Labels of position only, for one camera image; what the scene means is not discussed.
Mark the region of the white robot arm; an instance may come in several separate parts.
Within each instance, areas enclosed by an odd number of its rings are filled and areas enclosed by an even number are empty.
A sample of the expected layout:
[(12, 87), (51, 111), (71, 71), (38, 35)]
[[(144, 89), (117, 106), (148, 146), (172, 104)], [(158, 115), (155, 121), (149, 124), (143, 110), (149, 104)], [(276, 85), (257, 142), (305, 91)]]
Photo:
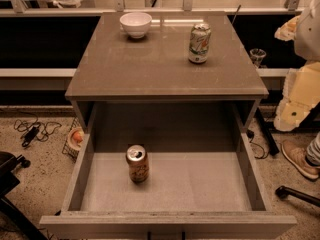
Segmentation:
[(287, 132), (297, 128), (320, 102), (320, 0), (278, 28), (275, 37), (294, 41), (295, 54), (306, 60), (299, 70), (290, 69), (283, 98), (276, 109), (274, 126)]

